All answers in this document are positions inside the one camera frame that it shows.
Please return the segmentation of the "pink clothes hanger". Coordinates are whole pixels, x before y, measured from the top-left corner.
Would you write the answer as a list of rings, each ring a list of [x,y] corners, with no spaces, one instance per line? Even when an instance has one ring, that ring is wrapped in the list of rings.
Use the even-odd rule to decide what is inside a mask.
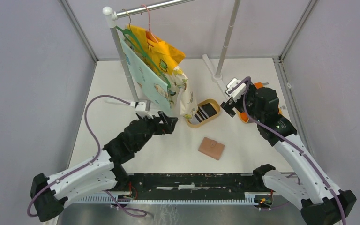
[[[149,32],[150,36],[153,38],[153,40],[155,41],[155,43],[158,43],[159,41],[157,40],[157,38],[155,37],[155,35],[151,31],[150,10],[148,9],[148,7],[145,4],[142,4],[141,6],[143,6],[146,9],[146,12],[148,14],[148,32]]]

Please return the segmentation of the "green clothes hanger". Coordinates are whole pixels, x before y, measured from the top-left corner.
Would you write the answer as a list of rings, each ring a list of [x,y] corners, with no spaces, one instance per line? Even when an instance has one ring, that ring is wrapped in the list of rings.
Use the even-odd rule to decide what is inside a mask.
[[[126,40],[128,40],[131,43],[131,45],[136,50],[138,50],[138,52],[153,65],[153,67],[158,71],[159,76],[164,78],[164,81],[165,81],[165,83],[167,83],[168,88],[171,88],[171,84],[170,84],[169,80],[167,79],[167,77],[164,75],[163,71],[161,69],[159,69],[158,66],[153,62],[151,57],[145,51],[146,48],[142,47],[142,45],[140,44],[140,42],[139,42],[138,38],[135,36],[135,34],[130,29],[122,29],[119,26],[116,26],[115,28],[117,30],[119,30],[123,34],[124,38]]]

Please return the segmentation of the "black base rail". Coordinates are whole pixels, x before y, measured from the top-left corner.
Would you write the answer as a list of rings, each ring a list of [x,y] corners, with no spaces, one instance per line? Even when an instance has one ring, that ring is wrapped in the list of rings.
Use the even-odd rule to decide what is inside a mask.
[[[137,200],[242,200],[268,194],[251,173],[133,173],[113,191],[134,191]]]

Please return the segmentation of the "cream printed garment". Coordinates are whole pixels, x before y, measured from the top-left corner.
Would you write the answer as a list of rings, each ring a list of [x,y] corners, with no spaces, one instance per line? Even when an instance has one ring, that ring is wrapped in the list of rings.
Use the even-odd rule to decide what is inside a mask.
[[[194,97],[193,90],[189,84],[188,77],[179,66],[176,66],[172,70],[172,74],[167,75],[167,78],[171,85],[169,89],[171,106],[175,106],[179,98],[180,115],[185,119],[192,119],[197,112],[198,106],[196,97]]]

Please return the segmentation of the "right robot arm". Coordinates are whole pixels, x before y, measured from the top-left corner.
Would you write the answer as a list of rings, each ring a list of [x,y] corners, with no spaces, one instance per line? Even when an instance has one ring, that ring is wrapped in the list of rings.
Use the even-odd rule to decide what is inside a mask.
[[[266,164],[254,170],[253,188],[257,191],[268,188],[283,196],[300,210],[308,225],[334,225],[338,222],[345,225],[356,196],[351,190],[342,190],[312,158],[296,128],[280,113],[276,91],[242,84],[225,92],[229,98],[221,107],[232,117],[236,111],[245,113],[301,182],[296,183]]]

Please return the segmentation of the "black credit card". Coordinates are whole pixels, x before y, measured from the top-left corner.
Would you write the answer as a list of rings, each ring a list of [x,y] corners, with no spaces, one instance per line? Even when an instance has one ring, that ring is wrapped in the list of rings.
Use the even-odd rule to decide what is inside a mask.
[[[216,114],[218,114],[218,112],[211,103],[206,103],[198,108],[198,115],[202,121],[207,120]]]

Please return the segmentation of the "yellow oval tray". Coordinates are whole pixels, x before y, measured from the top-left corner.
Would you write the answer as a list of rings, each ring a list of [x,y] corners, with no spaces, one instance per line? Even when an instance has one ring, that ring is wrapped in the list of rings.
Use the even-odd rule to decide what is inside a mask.
[[[221,113],[218,102],[212,98],[206,99],[198,104],[198,110],[192,119],[186,119],[191,128],[198,128],[217,118]]]

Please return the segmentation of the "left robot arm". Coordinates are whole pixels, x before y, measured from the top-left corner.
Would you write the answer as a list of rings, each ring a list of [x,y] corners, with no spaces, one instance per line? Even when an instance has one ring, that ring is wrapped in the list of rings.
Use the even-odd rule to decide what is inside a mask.
[[[128,187],[128,175],[122,164],[131,160],[154,135],[172,134],[178,118],[159,111],[157,116],[141,117],[130,122],[115,138],[98,146],[95,156],[62,172],[46,176],[40,173],[33,178],[30,206],[40,222],[57,217],[75,201],[100,191]]]

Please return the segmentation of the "light green printed garment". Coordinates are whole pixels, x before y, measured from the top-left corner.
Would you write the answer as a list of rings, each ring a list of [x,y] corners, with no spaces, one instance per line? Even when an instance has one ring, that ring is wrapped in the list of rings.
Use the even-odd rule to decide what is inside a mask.
[[[131,76],[141,88],[143,94],[154,103],[159,110],[167,115],[172,115],[169,101],[168,85],[158,77],[136,53],[121,40],[123,52],[129,67]]]

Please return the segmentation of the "yellow garment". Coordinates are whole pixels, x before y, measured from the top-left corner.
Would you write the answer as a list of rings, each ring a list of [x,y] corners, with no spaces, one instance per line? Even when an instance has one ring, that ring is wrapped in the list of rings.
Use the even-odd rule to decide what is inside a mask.
[[[127,28],[132,31],[136,40],[140,43],[141,48],[147,55],[143,60],[154,73],[157,75],[185,77],[183,70],[179,67],[179,64],[185,58],[182,51],[144,28],[133,25],[129,25]]]

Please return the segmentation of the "orange patterned cloth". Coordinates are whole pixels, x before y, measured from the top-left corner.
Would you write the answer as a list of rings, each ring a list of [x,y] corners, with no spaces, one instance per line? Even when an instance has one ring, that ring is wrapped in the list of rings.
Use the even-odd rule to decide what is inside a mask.
[[[241,112],[238,112],[239,118],[243,122],[249,122],[249,117],[261,123],[273,122],[282,116],[279,109],[279,98],[274,89],[263,87],[261,83],[251,84],[247,92],[246,108],[241,105]]]

